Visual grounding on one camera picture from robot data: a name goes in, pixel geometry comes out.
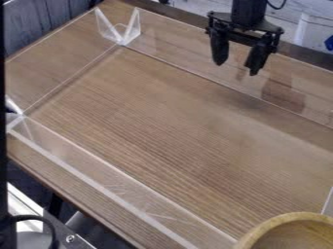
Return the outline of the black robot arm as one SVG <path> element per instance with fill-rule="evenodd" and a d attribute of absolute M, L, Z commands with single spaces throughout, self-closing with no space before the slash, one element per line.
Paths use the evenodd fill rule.
<path fill-rule="evenodd" d="M 215 63 L 223 65 L 228 60 L 231 41 L 248 45 L 252 49 L 245 66 L 252 76 L 260 73 L 268 57 L 277 52 L 285 33 L 281 26 L 265 19 L 267 6 L 276 8 L 269 0 L 233 0 L 231 13 L 208 13 L 206 34 L 211 37 Z"/>

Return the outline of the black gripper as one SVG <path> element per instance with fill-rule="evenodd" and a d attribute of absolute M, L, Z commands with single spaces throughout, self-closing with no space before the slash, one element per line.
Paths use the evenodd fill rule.
<path fill-rule="evenodd" d="M 268 57 L 277 51 L 280 38 L 285 33 L 283 27 L 263 18 L 256 24 L 240 24 L 232 20 L 231 13 L 211 11 L 208 13 L 209 26 L 206 33 L 212 38 L 213 60 L 221 65 L 229 58 L 229 42 L 248 45 L 252 48 L 245 66 L 251 69 L 251 75 L 256 76 L 264 68 Z M 260 42 L 268 37 L 269 42 Z"/>

